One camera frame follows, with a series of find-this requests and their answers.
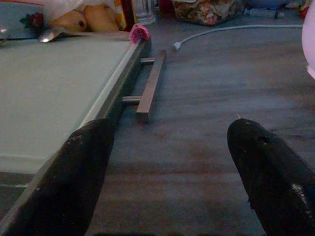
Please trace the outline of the red and yellow box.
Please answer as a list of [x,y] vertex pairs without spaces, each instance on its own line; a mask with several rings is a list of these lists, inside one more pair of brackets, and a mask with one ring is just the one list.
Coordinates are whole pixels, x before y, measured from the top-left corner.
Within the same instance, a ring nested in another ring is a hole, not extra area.
[[130,32],[138,23],[133,0],[114,0],[116,23],[121,31]]

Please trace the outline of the metal spoon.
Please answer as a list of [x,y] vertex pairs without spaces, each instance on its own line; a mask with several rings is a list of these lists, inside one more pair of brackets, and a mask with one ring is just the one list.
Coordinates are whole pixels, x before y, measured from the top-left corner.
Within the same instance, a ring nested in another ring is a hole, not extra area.
[[48,43],[50,41],[53,41],[55,38],[57,38],[61,34],[66,35],[72,35],[71,31],[68,31],[65,28],[50,28],[44,30],[38,37],[38,41],[40,43]]

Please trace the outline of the clear glass tumbler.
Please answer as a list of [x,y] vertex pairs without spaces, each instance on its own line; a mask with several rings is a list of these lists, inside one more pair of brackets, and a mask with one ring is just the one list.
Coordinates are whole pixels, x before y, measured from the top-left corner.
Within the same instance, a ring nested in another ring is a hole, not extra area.
[[137,21],[149,25],[156,21],[156,3],[158,0],[133,0]]

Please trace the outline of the floral patterned container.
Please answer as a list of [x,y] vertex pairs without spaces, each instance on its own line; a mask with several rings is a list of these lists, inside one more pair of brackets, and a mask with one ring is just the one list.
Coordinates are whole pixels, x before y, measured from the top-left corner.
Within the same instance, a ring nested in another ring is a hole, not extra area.
[[172,0],[177,19],[214,26],[242,15],[243,0]]

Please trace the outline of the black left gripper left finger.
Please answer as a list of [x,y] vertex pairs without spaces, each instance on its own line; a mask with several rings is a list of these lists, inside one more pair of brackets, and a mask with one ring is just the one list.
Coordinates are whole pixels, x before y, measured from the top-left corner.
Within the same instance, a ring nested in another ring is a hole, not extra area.
[[5,215],[5,236],[85,236],[104,182],[114,131],[106,118],[74,131]]

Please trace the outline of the white bowl with flower print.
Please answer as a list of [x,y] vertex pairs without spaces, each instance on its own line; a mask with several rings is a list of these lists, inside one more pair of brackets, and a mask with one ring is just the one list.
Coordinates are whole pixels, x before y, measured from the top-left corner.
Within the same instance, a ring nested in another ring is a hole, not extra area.
[[0,0],[0,40],[33,39],[44,27],[45,0]]

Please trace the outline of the white round lamp shade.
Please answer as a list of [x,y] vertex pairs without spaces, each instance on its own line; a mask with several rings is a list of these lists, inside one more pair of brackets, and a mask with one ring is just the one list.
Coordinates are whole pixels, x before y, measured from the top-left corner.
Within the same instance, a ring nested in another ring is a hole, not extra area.
[[315,80],[315,0],[310,3],[302,29],[302,48],[307,72]]

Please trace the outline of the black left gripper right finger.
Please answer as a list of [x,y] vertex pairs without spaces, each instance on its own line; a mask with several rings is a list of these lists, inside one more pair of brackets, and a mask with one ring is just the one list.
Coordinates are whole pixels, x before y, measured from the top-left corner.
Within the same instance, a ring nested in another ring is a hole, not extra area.
[[240,118],[227,144],[267,236],[315,236],[315,172],[283,139]]

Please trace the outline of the pink crumpled wrapper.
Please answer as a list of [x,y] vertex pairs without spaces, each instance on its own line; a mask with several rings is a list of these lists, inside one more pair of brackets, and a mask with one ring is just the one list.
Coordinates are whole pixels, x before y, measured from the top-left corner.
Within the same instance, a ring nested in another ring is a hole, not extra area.
[[139,40],[149,40],[150,34],[146,27],[140,24],[134,24],[131,31],[129,32],[129,38],[133,44],[137,43]]

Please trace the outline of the yellow pears in plastic bag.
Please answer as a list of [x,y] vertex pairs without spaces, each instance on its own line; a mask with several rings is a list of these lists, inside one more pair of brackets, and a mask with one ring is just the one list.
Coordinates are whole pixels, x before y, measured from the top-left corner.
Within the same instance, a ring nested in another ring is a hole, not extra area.
[[71,10],[56,19],[53,27],[64,27],[74,32],[116,32],[120,28],[116,22],[116,13],[107,4],[87,5],[83,11]]

